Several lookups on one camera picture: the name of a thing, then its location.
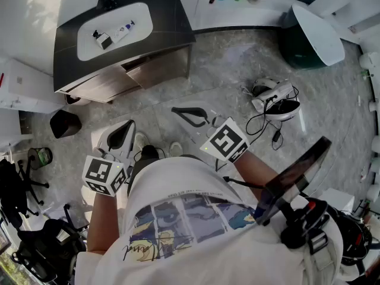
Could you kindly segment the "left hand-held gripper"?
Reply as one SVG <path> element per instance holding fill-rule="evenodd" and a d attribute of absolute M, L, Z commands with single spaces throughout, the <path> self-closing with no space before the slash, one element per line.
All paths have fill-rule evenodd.
<path fill-rule="evenodd" d="M 127 184 L 132 171 L 128 158 L 136 133 L 135 122 L 127 120 L 96 132 L 92 155 L 85 160 L 82 180 L 92 191 L 114 197 Z"/>

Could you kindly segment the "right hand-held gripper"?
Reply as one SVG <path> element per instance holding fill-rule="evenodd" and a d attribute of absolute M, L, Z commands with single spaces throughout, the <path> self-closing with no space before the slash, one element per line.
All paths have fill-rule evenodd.
<path fill-rule="evenodd" d="M 204 135 L 206 126 L 212 124 L 216 116 L 214 106 L 205 101 L 178 104 L 171 108 L 171 113 L 178 124 L 195 140 Z M 234 163 L 248 148 L 246 135 L 229 117 L 199 149 L 223 162 Z"/>

